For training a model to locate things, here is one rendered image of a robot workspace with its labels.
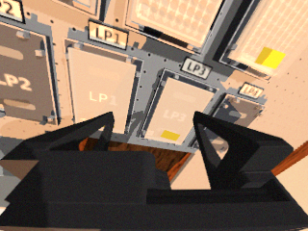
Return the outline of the beige flat base plate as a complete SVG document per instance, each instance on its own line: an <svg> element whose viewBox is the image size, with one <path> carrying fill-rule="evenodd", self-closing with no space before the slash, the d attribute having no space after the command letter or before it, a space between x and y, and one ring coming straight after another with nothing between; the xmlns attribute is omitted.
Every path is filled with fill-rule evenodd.
<svg viewBox="0 0 308 231"><path fill-rule="evenodd" d="M215 100L203 114L210 115L226 92L267 106L262 112L263 116L258 116L248 128L280 137L294 150L308 141L308 45L280 78L272 77L269 82L212 60L243 0L227 0L201 57L125 29L123 19L126 0L107 0L104 22L51 0L18 1L22 2L26 24L2 16L0 21L50 37L60 124L41 126L27 120L5 116L0 118L0 158L5 157L25 139L73 124L63 37L144 60L129 134L117 136L112 133L111 141L192 153L170 181L173 190L211 188L201 152L191 148L196 137L194 127L182 145L174 146L172 143L140 138L141 128L164 68L219 89ZM88 19L128 32L126 51L89 40ZM180 70L186 56L213 68L206 80ZM257 99L237 94L244 83L264 91Z"/></svg>

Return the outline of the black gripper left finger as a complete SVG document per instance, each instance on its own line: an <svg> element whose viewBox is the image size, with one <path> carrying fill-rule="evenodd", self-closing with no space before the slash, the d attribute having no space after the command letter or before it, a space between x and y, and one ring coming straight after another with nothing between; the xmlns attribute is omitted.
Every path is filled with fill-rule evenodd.
<svg viewBox="0 0 308 231"><path fill-rule="evenodd" d="M115 118L113 112L107 112L82 122L31 137L21 142L14 149L80 151L80 142L105 126L92 151L108 151L114 125Z"/></svg>

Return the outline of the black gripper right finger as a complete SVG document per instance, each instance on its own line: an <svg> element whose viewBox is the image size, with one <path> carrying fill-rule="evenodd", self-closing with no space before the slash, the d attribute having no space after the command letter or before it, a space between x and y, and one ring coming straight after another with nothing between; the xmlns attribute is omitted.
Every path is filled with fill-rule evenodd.
<svg viewBox="0 0 308 231"><path fill-rule="evenodd" d="M271 171L294 151L282 138L199 111L192 122L211 189L225 189L243 171ZM222 159L203 126L228 142Z"/></svg>

